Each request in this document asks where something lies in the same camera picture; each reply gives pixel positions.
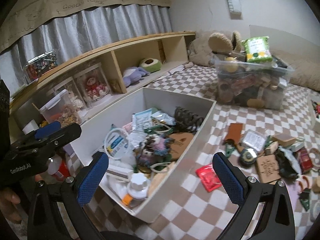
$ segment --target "clear plastic bin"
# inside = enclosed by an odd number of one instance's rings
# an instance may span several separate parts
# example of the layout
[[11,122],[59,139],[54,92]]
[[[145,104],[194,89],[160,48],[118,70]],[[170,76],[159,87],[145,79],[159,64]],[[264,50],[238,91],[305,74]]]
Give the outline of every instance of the clear plastic bin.
[[101,69],[101,62],[77,73],[74,78],[89,107],[100,105],[112,96],[108,81]]
[[54,88],[47,92],[47,95],[54,94],[58,95],[64,89],[68,90],[68,96],[73,104],[74,108],[78,112],[79,116],[83,118],[88,112],[87,105],[84,99],[81,96],[81,93],[78,90],[78,87],[73,79],[73,77],[69,77],[66,80],[62,81]]
[[30,84],[56,66],[58,63],[55,49],[29,60],[23,69],[27,83]]
[[221,104],[280,109],[294,69],[275,62],[255,64],[211,60],[218,72],[217,101]]
[[78,112],[75,110],[68,96],[68,91],[64,89],[43,107],[40,113],[44,116],[48,123],[58,121],[61,127],[67,126],[73,122],[81,123]]

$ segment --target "white box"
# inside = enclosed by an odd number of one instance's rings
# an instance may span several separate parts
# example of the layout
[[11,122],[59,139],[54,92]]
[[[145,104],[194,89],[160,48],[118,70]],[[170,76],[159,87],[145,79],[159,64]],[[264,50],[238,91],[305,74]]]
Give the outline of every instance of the white box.
[[181,106],[204,117],[204,122],[200,129],[177,161],[175,167],[169,171],[166,178],[158,186],[158,189],[141,205],[133,209],[123,205],[120,199],[108,188],[106,175],[100,182],[100,187],[129,214],[147,223],[153,223],[167,202],[172,199],[174,194],[177,194],[175,189],[183,183],[190,170],[194,168],[196,159],[202,152],[205,143],[208,142],[215,103],[216,101],[196,96],[141,88],[82,124],[80,138],[73,141],[71,145],[81,163],[86,166],[91,162],[91,156],[94,151],[103,144],[111,124],[114,123],[117,127],[122,127],[132,121],[132,114],[134,113],[156,107],[174,116],[176,107]]
[[308,97],[308,106],[309,106],[309,115],[311,118],[311,125],[310,128],[320,134],[320,119],[316,117],[316,113],[313,109],[312,101],[319,103],[320,102],[320,97],[314,96],[314,95],[309,95]]

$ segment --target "green and white package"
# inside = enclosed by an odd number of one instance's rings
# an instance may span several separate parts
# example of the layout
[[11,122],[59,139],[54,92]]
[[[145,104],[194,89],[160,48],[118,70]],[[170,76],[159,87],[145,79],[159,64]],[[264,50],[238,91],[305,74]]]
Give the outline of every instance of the green and white package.
[[247,53],[247,62],[263,63],[272,61],[268,39],[268,36],[264,36],[243,41],[243,46]]

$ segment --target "brown and white checkered fabric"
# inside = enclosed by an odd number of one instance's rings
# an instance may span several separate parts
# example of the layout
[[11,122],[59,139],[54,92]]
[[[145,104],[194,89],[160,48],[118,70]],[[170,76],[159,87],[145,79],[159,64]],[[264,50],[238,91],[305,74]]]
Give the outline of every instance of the brown and white checkered fabric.
[[[193,66],[151,83],[148,87],[215,99],[217,75],[213,68]],[[309,93],[314,92],[307,88],[290,85],[286,90],[282,110],[257,110],[217,104],[208,143],[204,145],[203,151],[194,164],[194,169],[177,189],[179,192],[177,197],[169,200],[153,224],[146,224],[130,216],[101,188],[98,188],[88,207],[107,230],[137,235],[145,240],[216,239],[236,212],[237,205],[231,203],[223,187],[211,193],[206,192],[195,170],[210,163],[213,153],[224,152],[221,142],[228,131],[228,126],[233,122],[244,123],[244,131],[251,129],[271,135],[276,132],[285,132],[295,137],[301,136],[306,140],[306,148],[319,148],[320,136],[309,128],[310,117],[307,105]],[[229,160],[233,165],[238,165],[238,157],[238,152],[234,151]],[[75,155],[69,160],[68,166],[73,172],[79,168],[80,162],[77,162]],[[246,176],[259,178],[254,166],[240,167],[240,169]],[[311,171],[307,175],[312,181],[318,174]],[[312,203],[319,199],[319,195],[313,192],[310,197]],[[258,206],[243,239],[248,239],[252,234],[261,211],[262,204]],[[309,219],[309,212],[304,211],[299,201],[294,211],[294,221],[296,239],[300,240],[312,222]]]

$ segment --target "curtain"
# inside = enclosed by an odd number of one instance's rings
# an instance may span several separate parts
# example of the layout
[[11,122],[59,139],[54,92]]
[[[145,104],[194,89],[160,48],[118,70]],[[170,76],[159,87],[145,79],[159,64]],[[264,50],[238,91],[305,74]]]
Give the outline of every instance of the curtain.
[[0,54],[0,79],[10,94],[25,83],[22,68],[45,51],[57,49],[58,64],[116,41],[171,32],[168,8],[114,5],[55,18],[20,38]]

